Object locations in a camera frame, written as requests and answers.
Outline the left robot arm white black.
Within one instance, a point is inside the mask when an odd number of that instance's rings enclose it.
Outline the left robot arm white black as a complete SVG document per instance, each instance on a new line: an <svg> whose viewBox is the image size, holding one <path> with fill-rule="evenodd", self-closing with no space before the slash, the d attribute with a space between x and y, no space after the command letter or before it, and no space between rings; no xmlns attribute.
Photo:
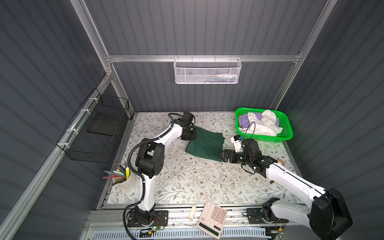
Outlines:
<svg viewBox="0 0 384 240"><path fill-rule="evenodd" d="M155 215L155 183L165 162L165 150L176 139L191 141L197 138L195 127L196 117L190 112L182 115L169 113L171 123L167 129L152 139L144 138L130 152L128 164L131 167L131 157L138 150L135 161L136 170L132 170L141 178L140 200L135 205L134 212L143 221L151 222Z"/></svg>

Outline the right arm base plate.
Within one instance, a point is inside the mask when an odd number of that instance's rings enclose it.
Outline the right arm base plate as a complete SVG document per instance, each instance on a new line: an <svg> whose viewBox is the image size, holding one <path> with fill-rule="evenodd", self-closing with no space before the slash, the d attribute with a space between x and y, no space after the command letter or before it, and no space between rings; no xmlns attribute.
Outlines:
<svg viewBox="0 0 384 240"><path fill-rule="evenodd" d="M276 218L271 210L264 208L247 208L245 212L242 212L242 215L248 219L249 224L286 224L289 222L286 219Z"/></svg>

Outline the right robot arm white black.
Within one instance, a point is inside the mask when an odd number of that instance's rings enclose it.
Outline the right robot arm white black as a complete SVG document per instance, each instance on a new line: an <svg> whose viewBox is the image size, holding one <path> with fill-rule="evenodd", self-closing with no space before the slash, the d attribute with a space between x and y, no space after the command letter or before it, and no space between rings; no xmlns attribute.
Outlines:
<svg viewBox="0 0 384 240"><path fill-rule="evenodd" d="M265 223L288 220L310 228L322 240L336 240L353 225L343 195L334 188L317 186L286 169L276 159L264 156L257 141L235 140L234 150L222 150L225 163L248 166L252 174L260 174L298 197L303 205L272 197L262 204L260 215Z"/></svg>

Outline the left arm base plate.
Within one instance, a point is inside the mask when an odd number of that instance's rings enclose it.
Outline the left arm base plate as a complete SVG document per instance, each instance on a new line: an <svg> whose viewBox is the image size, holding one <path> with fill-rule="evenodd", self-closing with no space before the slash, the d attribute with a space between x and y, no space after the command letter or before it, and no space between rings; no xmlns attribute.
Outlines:
<svg viewBox="0 0 384 240"><path fill-rule="evenodd" d="M168 225L169 211L155 210L150 220L132 211L127 214L126 218L128 227L166 227Z"/></svg>

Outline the dark green t shirt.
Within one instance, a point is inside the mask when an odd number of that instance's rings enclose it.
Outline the dark green t shirt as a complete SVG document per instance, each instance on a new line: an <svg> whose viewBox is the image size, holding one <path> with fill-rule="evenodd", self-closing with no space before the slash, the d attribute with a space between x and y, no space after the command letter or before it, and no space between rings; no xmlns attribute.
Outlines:
<svg viewBox="0 0 384 240"><path fill-rule="evenodd" d="M222 133L214 133L196 127L197 138L189 141L185 152L207 160L222 162L219 154L223 151L225 138Z"/></svg>

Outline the green plastic laundry basket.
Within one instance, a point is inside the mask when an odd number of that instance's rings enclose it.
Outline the green plastic laundry basket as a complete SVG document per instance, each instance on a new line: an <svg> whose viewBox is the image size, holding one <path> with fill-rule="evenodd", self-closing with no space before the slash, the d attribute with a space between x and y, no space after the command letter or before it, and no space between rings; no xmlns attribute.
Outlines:
<svg viewBox="0 0 384 240"><path fill-rule="evenodd" d="M265 109L254 109L254 108L238 108L235 111L236 115L236 130L238 134L242 137L245 137L246 139L252 138L254 140L258 141L265 141L265 142L274 142L279 143L282 141L288 141L293 138L294 132L292 130L290 121L288 116L281 112L276 110L270 110L273 113L276 114L276 116L280 119L280 127L284 128L283 132L278 134L276 137L268 137L268 136L262 136L262 135L252 135L252 134L244 134L239 131L239 124L238 124L238 116L242 114L246 114L248 112L254 112L254 113L262 113Z"/></svg>

